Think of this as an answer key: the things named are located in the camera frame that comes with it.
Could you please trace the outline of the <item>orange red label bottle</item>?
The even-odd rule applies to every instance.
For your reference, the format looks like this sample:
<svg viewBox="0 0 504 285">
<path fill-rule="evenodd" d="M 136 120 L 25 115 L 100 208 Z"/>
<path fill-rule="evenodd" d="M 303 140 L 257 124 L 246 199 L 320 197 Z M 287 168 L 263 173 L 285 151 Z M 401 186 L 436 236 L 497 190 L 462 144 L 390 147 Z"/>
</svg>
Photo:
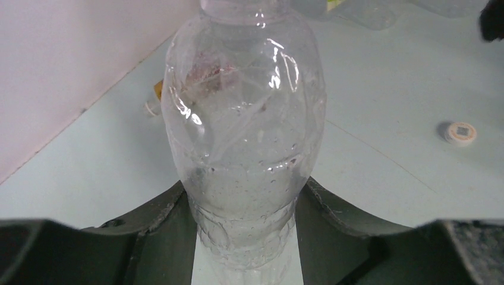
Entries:
<svg viewBox="0 0 504 285">
<path fill-rule="evenodd" d="M 158 116 L 161 113 L 160 100 L 162 95 L 163 80 L 160 80 L 153 87 L 152 96 L 145 102 L 144 109 L 149 116 Z"/>
</svg>

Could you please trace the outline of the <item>white bottle cap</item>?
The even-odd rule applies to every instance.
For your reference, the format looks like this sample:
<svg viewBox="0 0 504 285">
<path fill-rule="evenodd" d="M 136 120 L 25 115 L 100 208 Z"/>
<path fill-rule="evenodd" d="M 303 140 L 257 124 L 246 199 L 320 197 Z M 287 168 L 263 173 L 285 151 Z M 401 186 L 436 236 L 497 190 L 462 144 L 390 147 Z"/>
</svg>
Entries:
<svg viewBox="0 0 504 285">
<path fill-rule="evenodd" d="M 454 122 L 445 129 L 444 136 L 448 143 L 457 147 L 466 147 L 475 141 L 477 131 L 471 124 Z"/>
</svg>

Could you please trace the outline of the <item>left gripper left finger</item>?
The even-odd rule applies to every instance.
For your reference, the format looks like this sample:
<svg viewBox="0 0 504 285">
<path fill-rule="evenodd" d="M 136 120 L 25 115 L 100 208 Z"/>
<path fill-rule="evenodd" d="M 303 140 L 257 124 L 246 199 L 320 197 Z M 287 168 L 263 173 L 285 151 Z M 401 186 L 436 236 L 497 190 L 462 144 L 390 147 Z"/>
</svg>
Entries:
<svg viewBox="0 0 504 285">
<path fill-rule="evenodd" d="M 1 221 L 2 284 L 190 284 L 196 224 L 181 182 L 99 227 Z"/>
</svg>

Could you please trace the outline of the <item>clear crushed plastic bottle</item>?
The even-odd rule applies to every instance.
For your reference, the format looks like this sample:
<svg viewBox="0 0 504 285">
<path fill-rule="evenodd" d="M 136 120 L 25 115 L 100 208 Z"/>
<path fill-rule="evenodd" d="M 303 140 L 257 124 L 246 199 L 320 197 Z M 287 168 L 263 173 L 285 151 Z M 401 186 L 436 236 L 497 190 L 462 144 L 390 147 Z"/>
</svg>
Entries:
<svg viewBox="0 0 504 285">
<path fill-rule="evenodd" d="M 359 0 L 345 1 L 340 15 L 374 31 L 392 27 L 402 15 L 406 1 Z"/>
</svg>

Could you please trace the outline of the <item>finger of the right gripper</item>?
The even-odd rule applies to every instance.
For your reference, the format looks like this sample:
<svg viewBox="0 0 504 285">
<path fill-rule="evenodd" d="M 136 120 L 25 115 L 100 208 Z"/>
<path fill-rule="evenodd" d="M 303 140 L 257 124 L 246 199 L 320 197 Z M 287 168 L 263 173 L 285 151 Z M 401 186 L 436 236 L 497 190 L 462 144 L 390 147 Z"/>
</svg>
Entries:
<svg viewBox="0 0 504 285">
<path fill-rule="evenodd" d="M 503 40 L 503 0 L 490 0 L 479 17 L 481 38 L 485 42 Z"/>
</svg>

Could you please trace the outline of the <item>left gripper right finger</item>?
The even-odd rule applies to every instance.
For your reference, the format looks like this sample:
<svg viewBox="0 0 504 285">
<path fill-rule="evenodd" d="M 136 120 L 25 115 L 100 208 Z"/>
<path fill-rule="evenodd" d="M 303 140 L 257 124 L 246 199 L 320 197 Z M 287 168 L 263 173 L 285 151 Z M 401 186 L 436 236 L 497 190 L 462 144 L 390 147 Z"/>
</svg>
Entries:
<svg viewBox="0 0 504 285">
<path fill-rule="evenodd" d="M 357 208 L 310 178 L 296 206 L 305 284 L 502 284 L 503 220 L 407 227 Z"/>
</svg>

